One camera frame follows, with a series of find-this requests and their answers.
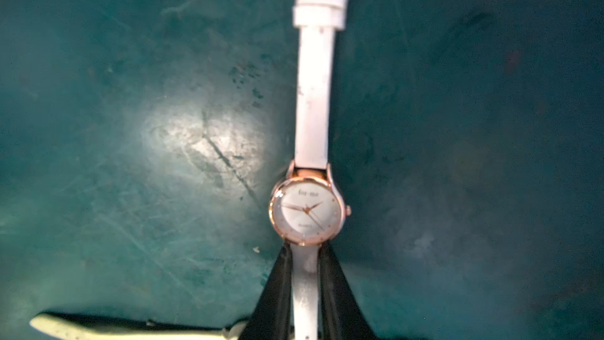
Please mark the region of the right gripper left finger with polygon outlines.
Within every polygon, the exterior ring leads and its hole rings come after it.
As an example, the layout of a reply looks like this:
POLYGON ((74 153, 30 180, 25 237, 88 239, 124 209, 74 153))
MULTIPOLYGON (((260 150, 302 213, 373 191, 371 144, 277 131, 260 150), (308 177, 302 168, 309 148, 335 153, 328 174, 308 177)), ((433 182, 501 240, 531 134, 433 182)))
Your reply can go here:
POLYGON ((293 255, 285 242, 275 261, 263 292, 239 335, 246 340, 288 340, 292 310, 293 255))

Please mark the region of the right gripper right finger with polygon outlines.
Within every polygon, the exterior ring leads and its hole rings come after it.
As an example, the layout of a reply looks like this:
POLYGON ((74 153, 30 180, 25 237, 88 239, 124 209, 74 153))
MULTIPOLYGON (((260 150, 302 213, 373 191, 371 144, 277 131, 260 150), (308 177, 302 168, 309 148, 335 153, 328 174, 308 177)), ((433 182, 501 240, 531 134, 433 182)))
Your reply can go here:
POLYGON ((329 242, 319 249, 322 339, 376 340, 329 242))

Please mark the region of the gold strap watch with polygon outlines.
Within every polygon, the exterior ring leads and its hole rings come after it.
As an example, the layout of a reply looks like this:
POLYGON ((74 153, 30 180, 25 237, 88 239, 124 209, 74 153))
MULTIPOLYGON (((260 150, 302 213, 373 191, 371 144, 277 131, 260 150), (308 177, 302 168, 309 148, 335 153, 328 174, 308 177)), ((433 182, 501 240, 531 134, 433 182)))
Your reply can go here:
POLYGON ((247 322, 239 321, 223 329, 187 327, 138 322, 102 316, 78 316, 61 313, 39 313, 29 325, 56 339, 237 339, 247 322))

